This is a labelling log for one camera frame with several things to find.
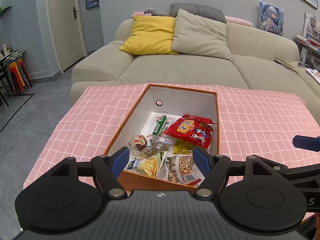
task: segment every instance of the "anime poster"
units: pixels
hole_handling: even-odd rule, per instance
[[[284,12],[263,1],[260,4],[260,29],[283,36]]]

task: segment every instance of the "yellow pillow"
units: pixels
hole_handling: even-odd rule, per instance
[[[134,16],[131,36],[119,50],[134,55],[178,54],[171,50],[175,18]]]

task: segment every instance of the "beige pillow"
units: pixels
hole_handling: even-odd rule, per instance
[[[184,54],[231,59],[227,25],[179,9],[171,50]]]

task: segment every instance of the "white door frame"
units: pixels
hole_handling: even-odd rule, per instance
[[[75,0],[76,6],[77,6],[77,21],[78,21],[78,28],[79,28],[79,33],[80,33],[80,40],[81,40],[81,46],[83,50],[83,55],[84,57],[87,57],[88,52],[87,52],[87,46],[85,44],[85,39],[84,39],[84,30],[83,30],[83,25],[82,25],[82,16],[81,16],[81,7],[80,7],[80,0]],[[63,69],[60,64],[60,60],[58,57],[58,52],[57,52],[57,47],[53,38],[53,31],[52,31],[52,25],[51,25],[51,18],[50,18],[50,9],[49,9],[49,0],[45,0],[45,7],[47,11],[47,19],[48,19],[48,25],[49,25],[49,32],[50,32],[50,37],[54,49],[54,54],[57,58],[58,66],[60,68],[61,74],[63,74]]]

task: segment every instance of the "red snack bag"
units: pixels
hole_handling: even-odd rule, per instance
[[[165,130],[164,134],[208,149],[212,131],[213,128],[204,122],[179,118]]]
[[[191,115],[191,114],[184,114],[182,116],[182,118],[184,119],[190,119],[190,120],[197,120],[199,122],[204,122],[204,123],[208,123],[208,124],[213,124],[214,122],[212,122],[212,120],[210,118],[207,117],[202,117],[202,116],[196,116],[196,115]]]

